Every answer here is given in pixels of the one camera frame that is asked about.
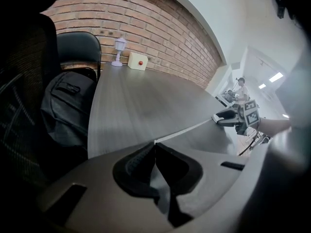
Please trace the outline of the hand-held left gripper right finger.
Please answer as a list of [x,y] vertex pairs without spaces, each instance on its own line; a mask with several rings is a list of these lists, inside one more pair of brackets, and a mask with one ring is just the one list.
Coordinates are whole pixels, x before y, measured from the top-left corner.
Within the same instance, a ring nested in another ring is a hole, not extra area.
[[156,203],[171,224],[185,224],[210,209],[233,185],[247,159],[155,145]]

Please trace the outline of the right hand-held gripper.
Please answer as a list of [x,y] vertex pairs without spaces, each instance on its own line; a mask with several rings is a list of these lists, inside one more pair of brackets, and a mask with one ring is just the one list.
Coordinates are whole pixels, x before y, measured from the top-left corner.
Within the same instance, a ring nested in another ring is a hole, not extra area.
[[236,109],[225,109],[216,114],[219,118],[216,123],[222,127],[234,127],[238,135],[246,135],[248,127],[259,124],[260,117],[258,105],[255,100],[250,100]]

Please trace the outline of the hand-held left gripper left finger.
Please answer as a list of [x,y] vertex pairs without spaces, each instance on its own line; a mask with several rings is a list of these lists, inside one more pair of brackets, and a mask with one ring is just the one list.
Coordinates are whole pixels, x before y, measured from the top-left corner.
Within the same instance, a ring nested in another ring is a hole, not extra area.
[[167,233],[173,229],[153,199],[133,197],[114,180],[113,166],[144,144],[90,158],[50,185],[36,203],[62,233]]

